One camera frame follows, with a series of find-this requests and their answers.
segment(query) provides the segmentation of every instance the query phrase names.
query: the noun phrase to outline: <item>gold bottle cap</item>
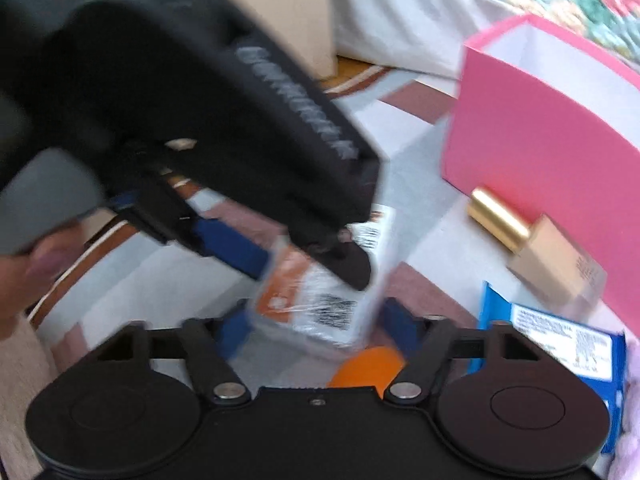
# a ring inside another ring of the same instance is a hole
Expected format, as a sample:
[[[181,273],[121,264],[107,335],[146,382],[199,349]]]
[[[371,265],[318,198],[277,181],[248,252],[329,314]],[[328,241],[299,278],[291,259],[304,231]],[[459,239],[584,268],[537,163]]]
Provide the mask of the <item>gold bottle cap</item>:
[[[529,223],[482,187],[474,189],[466,211],[514,253],[529,239]]]

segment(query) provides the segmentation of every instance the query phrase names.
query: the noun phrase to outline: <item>orange ball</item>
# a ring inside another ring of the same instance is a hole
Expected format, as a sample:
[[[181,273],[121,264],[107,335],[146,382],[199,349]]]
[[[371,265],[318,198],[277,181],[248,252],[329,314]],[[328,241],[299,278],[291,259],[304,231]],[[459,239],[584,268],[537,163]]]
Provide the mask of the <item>orange ball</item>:
[[[404,358],[394,348],[376,346],[348,359],[335,373],[329,388],[375,386],[382,398],[386,387],[404,367]]]

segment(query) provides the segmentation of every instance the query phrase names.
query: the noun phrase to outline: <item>blue wrapper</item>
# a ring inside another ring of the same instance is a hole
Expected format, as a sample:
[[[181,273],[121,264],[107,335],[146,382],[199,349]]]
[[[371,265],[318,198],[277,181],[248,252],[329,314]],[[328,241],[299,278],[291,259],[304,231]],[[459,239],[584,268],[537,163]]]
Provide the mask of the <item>blue wrapper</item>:
[[[620,434],[625,392],[625,335],[604,332],[535,308],[510,303],[485,283],[478,328],[485,330],[496,320],[509,321],[602,398],[611,420],[609,437],[602,452],[613,452]],[[482,362],[482,359],[474,359],[469,371],[477,372]]]

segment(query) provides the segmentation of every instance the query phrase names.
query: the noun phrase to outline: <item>qr code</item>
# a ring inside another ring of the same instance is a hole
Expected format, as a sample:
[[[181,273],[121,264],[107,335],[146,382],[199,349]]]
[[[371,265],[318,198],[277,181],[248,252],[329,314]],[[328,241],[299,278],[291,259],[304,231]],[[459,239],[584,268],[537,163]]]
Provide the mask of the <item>qr code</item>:
[[[349,328],[353,309],[356,306],[355,301],[344,300],[332,294],[321,294],[316,301],[318,306],[313,310],[316,323],[338,330]]]
[[[375,227],[360,227],[353,241],[355,241],[363,249],[374,250],[378,246],[378,239],[380,238],[380,229]]]

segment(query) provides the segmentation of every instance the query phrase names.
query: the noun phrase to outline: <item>pink box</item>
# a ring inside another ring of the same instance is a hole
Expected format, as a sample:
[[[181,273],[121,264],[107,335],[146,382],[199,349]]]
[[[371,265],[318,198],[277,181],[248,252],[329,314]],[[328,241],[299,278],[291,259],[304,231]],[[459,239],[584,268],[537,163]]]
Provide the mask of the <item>pink box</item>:
[[[537,16],[466,44],[442,176],[545,212],[608,272],[604,301],[640,334],[640,75]]]

